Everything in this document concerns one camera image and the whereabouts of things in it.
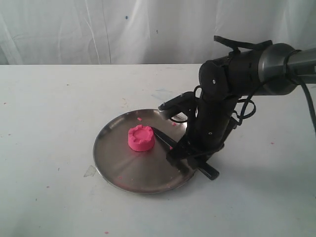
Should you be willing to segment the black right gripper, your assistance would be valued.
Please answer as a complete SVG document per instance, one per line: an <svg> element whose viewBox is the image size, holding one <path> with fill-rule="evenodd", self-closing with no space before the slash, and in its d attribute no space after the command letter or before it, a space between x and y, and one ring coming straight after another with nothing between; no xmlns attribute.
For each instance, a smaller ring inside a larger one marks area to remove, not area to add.
<svg viewBox="0 0 316 237"><path fill-rule="evenodd" d="M202 173L219 173L207 161L222 150L229 135L228 127L238 96L228 96L221 101L211 101L207 96L196 98L193 92L186 92L185 98L197 106L197 116L189 116L186 137L178 142L170 137L166 142L169 151L167 161L177 168L186 162L187 166Z"/></svg>

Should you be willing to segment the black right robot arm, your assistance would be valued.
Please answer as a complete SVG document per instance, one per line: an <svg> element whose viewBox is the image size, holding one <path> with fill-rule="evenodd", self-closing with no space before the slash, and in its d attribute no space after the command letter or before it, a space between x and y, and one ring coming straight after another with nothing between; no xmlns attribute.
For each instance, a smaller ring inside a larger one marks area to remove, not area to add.
<svg viewBox="0 0 316 237"><path fill-rule="evenodd" d="M287 95L300 86L312 120L316 112L308 84L316 81L316 51L298 50L277 43L241 52L235 46L226 57L208 60L199 69L200 96L185 92L159 107L168 119L187 116L184 136L167 153L176 165L185 159L189 166L214 178L208 159L224 147L233 129L251 117L248 104L257 95Z"/></svg>

